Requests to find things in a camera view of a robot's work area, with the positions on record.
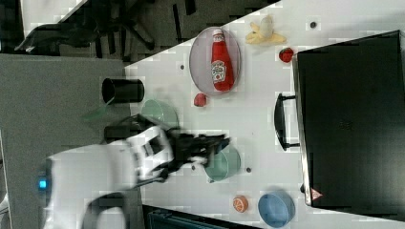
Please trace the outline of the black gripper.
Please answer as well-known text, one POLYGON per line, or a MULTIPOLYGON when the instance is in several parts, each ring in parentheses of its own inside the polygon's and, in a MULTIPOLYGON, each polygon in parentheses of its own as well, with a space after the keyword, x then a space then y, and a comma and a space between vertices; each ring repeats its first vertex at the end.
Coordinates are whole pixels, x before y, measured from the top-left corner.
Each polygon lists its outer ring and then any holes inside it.
POLYGON ((180 129, 169 129, 166 133, 174 154, 173 159, 165 167, 168 174, 178 171, 187 163, 198 162, 206 165, 212 148, 221 150, 230 142, 230 138, 226 135, 191 135, 183 133, 180 129))

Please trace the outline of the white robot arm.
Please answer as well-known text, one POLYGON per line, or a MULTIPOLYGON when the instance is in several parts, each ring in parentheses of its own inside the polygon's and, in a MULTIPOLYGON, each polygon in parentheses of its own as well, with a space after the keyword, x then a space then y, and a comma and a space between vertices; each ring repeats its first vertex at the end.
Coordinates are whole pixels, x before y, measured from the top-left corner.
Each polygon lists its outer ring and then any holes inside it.
POLYGON ((132 229, 128 191, 164 182, 186 163, 205 164, 228 144, 225 135, 152 125, 108 144, 49 156, 38 177, 40 229, 132 229))

